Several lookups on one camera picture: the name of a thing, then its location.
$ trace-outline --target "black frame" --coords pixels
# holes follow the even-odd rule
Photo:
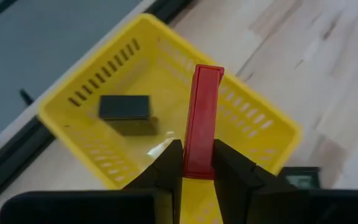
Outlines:
[[[169,23],[192,1],[156,0],[145,12]],[[0,13],[14,2],[16,1],[1,2]],[[35,116],[2,147],[0,150],[0,194],[54,139],[51,132]]]

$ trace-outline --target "gray surface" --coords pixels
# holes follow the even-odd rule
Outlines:
[[[139,0],[21,0],[0,15],[0,131]]]

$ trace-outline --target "wooden floor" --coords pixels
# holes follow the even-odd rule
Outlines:
[[[358,144],[358,0],[200,0],[171,26],[298,121],[287,165],[332,186]]]

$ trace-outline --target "red plastic block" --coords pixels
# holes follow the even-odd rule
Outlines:
[[[191,84],[183,176],[214,179],[212,154],[218,87],[224,68],[197,65]]]

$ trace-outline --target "yellow basket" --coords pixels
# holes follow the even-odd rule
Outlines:
[[[107,187],[120,189],[172,139],[183,143],[198,63],[215,65],[154,16],[141,14],[43,100],[40,119]],[[158,135],[116,133],[97,117],[101,95],[150,95]],[[277,174],[299,143],[300,129],[226,72],[215,135]],[[184,179],[182,195],[182,222],[221,222],[211,181]]]

